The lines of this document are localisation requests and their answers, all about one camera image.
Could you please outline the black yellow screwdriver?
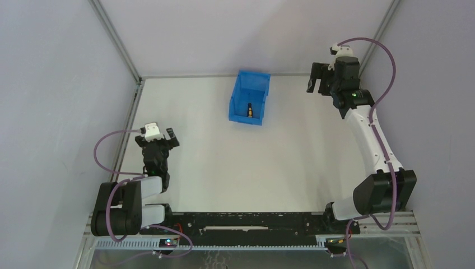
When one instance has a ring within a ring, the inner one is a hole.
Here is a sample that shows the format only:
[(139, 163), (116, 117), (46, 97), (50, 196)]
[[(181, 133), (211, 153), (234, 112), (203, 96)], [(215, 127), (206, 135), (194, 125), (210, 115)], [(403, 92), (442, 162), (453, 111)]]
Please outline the black yellow screwdriver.
[(252, 103), (248, 103), (247, 117), (248, 117), (248, 118), (252, 118), (252, 117), (253, 117), (253, 107), (252, 107)]

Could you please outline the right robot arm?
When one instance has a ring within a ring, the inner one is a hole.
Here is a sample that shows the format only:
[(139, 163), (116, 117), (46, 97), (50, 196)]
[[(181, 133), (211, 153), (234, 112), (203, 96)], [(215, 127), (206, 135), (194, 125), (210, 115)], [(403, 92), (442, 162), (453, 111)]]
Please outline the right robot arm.
[(369, 90), (360, 87), (357, 57), (342, 56), (334, 64), (314, 62), (307, 92), (330, 96), (341, 118), (349, 125), (362, 154), (366, 178), (343, 200), (329, 203), (333, 220), (343, 221), (389, 213), (392, 222), (408, 202), (417, 182), (392, 152), (376, 118)]

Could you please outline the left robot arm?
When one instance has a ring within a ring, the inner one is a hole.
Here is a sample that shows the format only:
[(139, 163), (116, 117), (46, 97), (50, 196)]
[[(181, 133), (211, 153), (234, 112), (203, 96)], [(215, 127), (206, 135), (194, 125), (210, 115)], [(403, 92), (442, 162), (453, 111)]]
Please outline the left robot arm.
[(91, 218), (94, 236), (109, 236), (119, 242), (127, 235), (136, 235), (143, 227), (161, 224), (171, 212), (167, 203), (147, 204), (146, 198), (168, 190), (170, 151), (180, 145), (174, 130), (168, 138), (155, 123), (136, 129), (134, 140), (142, 150), (143, 168), (121, 182), (100, 185)]

